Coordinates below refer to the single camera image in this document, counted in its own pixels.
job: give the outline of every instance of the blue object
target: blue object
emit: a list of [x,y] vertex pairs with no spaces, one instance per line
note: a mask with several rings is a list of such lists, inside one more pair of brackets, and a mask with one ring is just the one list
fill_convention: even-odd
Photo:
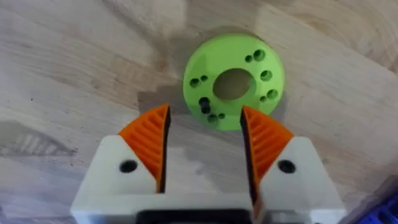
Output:
[[398,193],[372,208],[356,224],[398,224]]

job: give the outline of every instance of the black screw head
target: black screw head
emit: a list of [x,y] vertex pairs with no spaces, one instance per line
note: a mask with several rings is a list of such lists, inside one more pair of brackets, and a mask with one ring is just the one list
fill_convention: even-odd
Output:
[[124,173],[124,174],[128,174],[131,173],[132,171],[137,169],[137,162],[134,160],[126,160],[124,162],[122,162],[119,166],[119,170],[120,172]]
[[278,162],[279,169],[285,174],[293,174],[296,171],[296,166],[290,160],[281,160]]

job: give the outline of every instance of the green 3d printed disc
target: green 3d printed disc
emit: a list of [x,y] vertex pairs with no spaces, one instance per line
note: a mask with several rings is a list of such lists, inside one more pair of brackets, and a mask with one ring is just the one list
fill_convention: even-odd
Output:
[[[228,86],[228,72],[242,71],[241,87]],[[239,96],[221,97],[224,88]],[[246,34],[215,37],[199,47],[188,61],[183,94],[192,115],[219,130],[241,129],[243,105],[270,114],[284,90],[284,69],[278,55],[263,41]]]

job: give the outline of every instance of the orange gripper pad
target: orange gripper pad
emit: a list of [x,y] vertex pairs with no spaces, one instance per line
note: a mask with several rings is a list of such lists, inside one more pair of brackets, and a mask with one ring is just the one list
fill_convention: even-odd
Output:
[[170,108],[162,105],[140,115],[119,133],[155,177],[158,193],[165,191],[170,122]]
[[258,202],[260,181],[278,158],[293,134],[270,116],[243,106],[241,114],[250,194],[253,205]]

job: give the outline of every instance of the center hole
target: center hole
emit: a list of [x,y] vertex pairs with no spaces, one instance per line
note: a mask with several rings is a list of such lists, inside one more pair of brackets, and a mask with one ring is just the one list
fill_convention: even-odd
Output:
[[253,82],[253,77],[246,70],[229,69],[217,77],[213,91],[221,100],[235,100],[242,97]]

